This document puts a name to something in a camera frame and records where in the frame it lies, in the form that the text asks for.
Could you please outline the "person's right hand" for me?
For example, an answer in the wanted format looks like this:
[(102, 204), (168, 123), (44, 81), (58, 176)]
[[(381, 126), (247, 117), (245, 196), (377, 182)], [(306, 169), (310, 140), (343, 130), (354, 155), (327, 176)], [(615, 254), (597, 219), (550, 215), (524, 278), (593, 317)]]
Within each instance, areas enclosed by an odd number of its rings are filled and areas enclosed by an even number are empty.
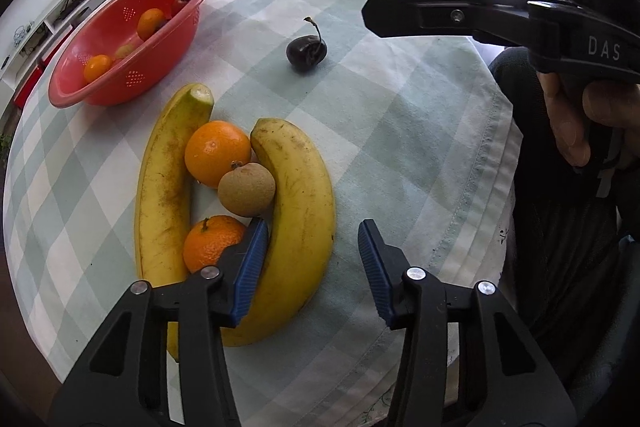
[(591, 156), (586, 138), (588, 121), (623, 129), (628, 154), (639, 156), (639, 86), (608, 86), (592, 82), (580, 102), (570, 101), (561, 76), (537, 72), (550, 126), (562, 156), (574, 167), (584, 167)]

